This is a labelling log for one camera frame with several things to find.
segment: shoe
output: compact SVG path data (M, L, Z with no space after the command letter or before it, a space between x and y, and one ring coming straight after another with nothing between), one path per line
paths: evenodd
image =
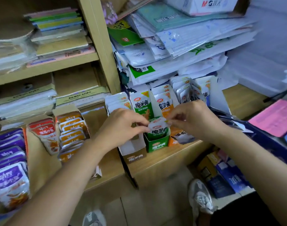
M216 210L212 205L207 187L199 179L195 179L189 184L188 199L192 207L194 220L198 218L199 211L212 215Z
M83 226L106 226L106 219L100 210L95 210L84 217Z

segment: sneaker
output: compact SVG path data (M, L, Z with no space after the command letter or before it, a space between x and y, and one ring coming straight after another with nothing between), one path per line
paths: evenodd
M189 185L188 199L192 207L194 220L198 218L199 211L213 214L216 208L212 205L212 200L207 187L199 179L195 179Z
M84 217L83 226L106 226L106 219L100 210L95 210Z

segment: brand logo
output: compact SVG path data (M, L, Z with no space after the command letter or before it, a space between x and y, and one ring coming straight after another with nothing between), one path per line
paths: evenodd
M203 7L209 7L209 8L213 8L213 7L219 7L221 5L222 0L205 0L202 3L202 8Z

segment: paper stack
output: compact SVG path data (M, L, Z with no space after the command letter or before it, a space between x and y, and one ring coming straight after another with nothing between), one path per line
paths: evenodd
M137 2L131 0L129 5ZM132 86L168 80L174 72L194 79L222 68L226 51L253 40L256 21L243 14L191 17L154 0L116 22L108 32L118 67Z
M8 83L0 90L1 125L51 111L55 104L55 85L51 73Z
M68 7L29 13L24 17L38 28L31 40L38 44L36 56L39 59L27 67L95 52L78 9Z
M100 78L90 63L55 71L56 107L74 104L83 108L103 102L111 94Z
M23 20L0 24L0 75L37 59L30 36L34 27Z

